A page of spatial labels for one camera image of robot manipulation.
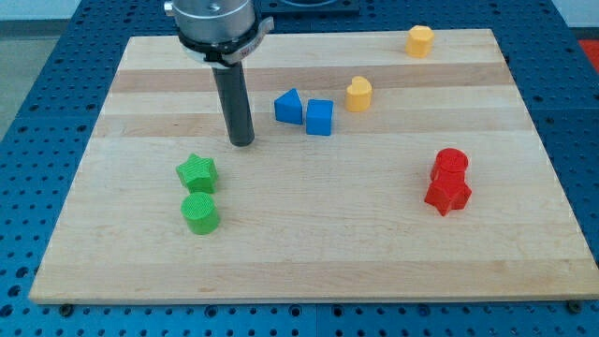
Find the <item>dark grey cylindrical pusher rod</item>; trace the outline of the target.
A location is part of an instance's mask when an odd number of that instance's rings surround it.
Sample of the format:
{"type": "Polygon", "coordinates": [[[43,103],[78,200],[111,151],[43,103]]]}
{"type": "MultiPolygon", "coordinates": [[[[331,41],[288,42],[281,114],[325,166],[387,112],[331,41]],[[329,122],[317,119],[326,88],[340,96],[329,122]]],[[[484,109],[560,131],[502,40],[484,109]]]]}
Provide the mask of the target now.
{"type": "Polygon", "coordinates": [[[255,139],[252,114],[241,63],[212,70],[230,142],[237,147],[255,139]]]}

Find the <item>silver cylindrical robot end effector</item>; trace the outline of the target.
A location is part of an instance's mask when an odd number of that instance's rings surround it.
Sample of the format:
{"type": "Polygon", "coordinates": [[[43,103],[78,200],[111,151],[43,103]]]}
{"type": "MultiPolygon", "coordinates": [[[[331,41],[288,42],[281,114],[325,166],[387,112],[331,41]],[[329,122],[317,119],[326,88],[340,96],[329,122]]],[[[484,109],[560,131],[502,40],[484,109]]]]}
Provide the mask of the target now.
{"type": "Polygon", "coordinates": [[[188,56],[210,66],[241,63],[274,29],[273,18],[261,19],[252,0],[168,0],[164,11],[188,56]]]}

